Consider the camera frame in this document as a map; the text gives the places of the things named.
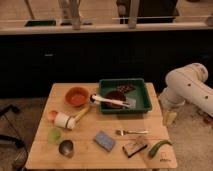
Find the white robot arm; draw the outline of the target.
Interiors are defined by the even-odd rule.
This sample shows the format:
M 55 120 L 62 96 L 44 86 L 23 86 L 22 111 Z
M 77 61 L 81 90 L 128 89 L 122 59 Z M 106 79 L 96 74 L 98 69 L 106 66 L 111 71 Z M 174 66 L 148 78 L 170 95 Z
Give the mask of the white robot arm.
M 176 68 L 166 75 L 166 87 L 158 96 L 165 126 L 169 126 L 177 116 L 173 109 L 186 101 L 213 117 L 213 88 L 205 84 L 207 79 L 208 70 L 201 63 Z

